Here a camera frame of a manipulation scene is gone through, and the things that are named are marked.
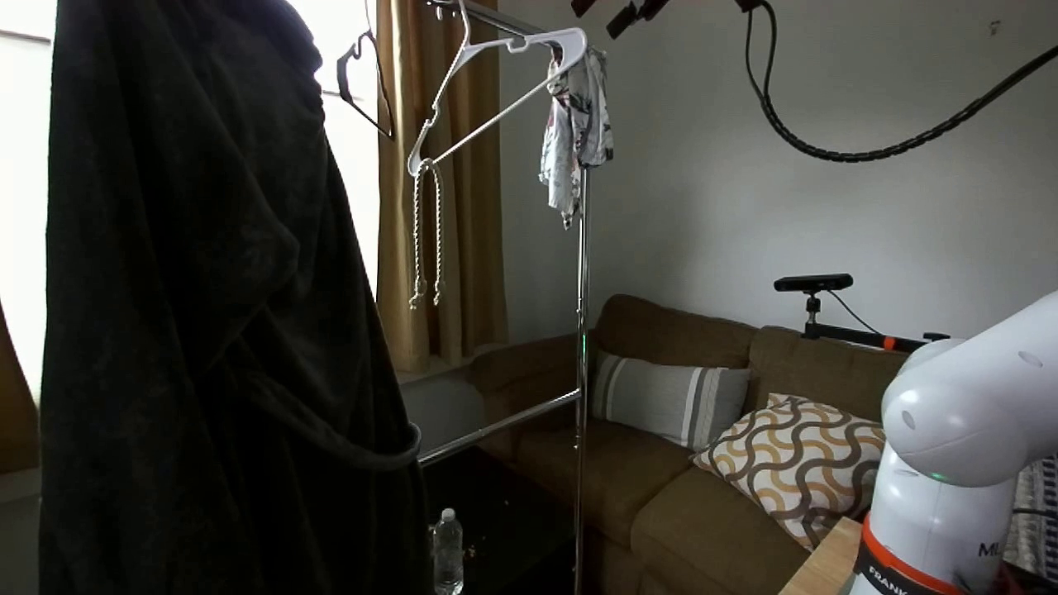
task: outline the couch cushion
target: couch cushion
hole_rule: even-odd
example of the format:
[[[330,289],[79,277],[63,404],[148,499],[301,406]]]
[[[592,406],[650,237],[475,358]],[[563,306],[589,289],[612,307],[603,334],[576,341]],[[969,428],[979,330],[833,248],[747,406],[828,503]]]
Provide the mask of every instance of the couch cushion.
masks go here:
[[[807,551],[724,479],[687,470],[630,527],[630,551],[671,592],[777,595]]]
[[[747,378],[751,371],[603,353],[592,380],[592,415],[683,450],[704,450],[741,418]]]
[[[533,423],[519,432],[514,465],[560,499],[576,494],[572,423]],[[603,537],[627,545],[630,519],[667,479],[690,465],[687,450],[630,428],[592,423],[581,512]]]
[[[880,419],[880,400],[907,353],[811,341],[788,327],[762,327],[751,345],[751,410],[767,394],[803,394],[835,410]]]
[[[690,366],[747,366],[755,327],[662,307],[630,296],[606,302],[595,345],[608,353]]]
[[[817,549],[839,517],[866,512],[884,444],[875,419],[769,394],[765,410],[745,415],[695,463]]]

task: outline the bottle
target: bottle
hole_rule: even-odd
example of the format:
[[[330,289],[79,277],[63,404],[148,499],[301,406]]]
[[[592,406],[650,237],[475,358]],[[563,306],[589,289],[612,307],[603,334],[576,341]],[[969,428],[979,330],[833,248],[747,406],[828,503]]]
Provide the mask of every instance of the bottle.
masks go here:
[[[432,527],[432,595],[462,592],[462,527],[456,508],[442,508]]]

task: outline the wire hanger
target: wire hanger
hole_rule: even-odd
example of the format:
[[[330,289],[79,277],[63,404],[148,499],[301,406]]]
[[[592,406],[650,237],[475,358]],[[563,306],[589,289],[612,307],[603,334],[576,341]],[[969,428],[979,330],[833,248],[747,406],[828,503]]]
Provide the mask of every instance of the wire hanger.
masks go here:
[[[470,15],[466,15],[466,0],[459,0],[459,22],[462,22],[462,41],[459,49],[447,69],[447,76],[440,79],[440,90],[429,102],[429,117],[424,120],[424,128],[407,157],[407,173],[419,177],[432,166],[440,166],[442,160],[449,160],[452,152],[459,152],[466,141],[472,141],[478,134],[486,134],[488,127],[497,127],[498,120],[506,120],[514,111],[519,111],[525,100],[533,100],[539,90],[544,90],[553,79],[560,79],[567,69],[572,69],[585,49],[589,49],[589,38],[579,26],[567,26],[567,31],[544,31],[544,33],[525,33],[525,38],[498,38],[498,41],[486,41],[486,44],[470,44]],[[528,48],[549,48],[553,52],[560,52],[560,65],[535,84],[528,92],[521,92],[519,100],[514,100],[506,111],[498,111],[494,120],[478,124],[472,134],[466,134],[462,138],[456,138],[449,148],[442,148],[432,160],[424,160],[424,141],[429,136],[429,128],[440,120],[440,100],[447,92],[447,87],[452,84],[452,76],[478,52],[486,49],[508,49],[508,52],[525,52]]]
[[[376,87],[376,95],[381,95],[376,107],[381,107],[381,113],[382,113],[382,124],[376,124],[376,120],[355,100],[355,92],[351,92],[347,62],[365,57],[365,44],[368,44],[370,52],[374,52],[374,69],[382,73],[382,62],[381,62],[381,57],[376,57],[376,38],[374,38],[374,31],[368,26],[368,31],[355,41],[355,48],[338,57],[338,95],[339,95],[351,111],[356,111],[381,136],[398,138],[398,134],[393,134],[393,107],[389,107],[388,87],[382,87],[382,84]]]

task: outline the patterned pillow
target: patterned pillow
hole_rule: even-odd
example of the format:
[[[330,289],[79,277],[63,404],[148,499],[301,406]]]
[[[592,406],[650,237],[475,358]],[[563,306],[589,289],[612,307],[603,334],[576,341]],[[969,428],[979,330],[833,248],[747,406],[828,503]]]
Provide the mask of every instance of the patterned pillow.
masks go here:
[[[864,517],[884,458],[884,428],[830,404],[769,394],[695,463],[769,512],[803,549],[839,517]]]
[[[603,353],[592,415],[595,419],[624,423],[683,450],[704,450],[736,419],[747,380],[751,371],[671,366]]]

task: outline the white cloth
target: white cloth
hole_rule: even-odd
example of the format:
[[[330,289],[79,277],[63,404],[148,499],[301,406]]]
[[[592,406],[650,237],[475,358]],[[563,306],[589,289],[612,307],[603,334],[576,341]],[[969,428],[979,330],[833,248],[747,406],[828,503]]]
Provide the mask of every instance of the white cloth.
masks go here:
[[[539,183],[549,190],[549,206],[563,222],[569,222],[585,199],[585,170],[598,170],[612,161],[612,157],[606,60],[603,52],[589,52],[567,76],[557,76],[539,152]]]

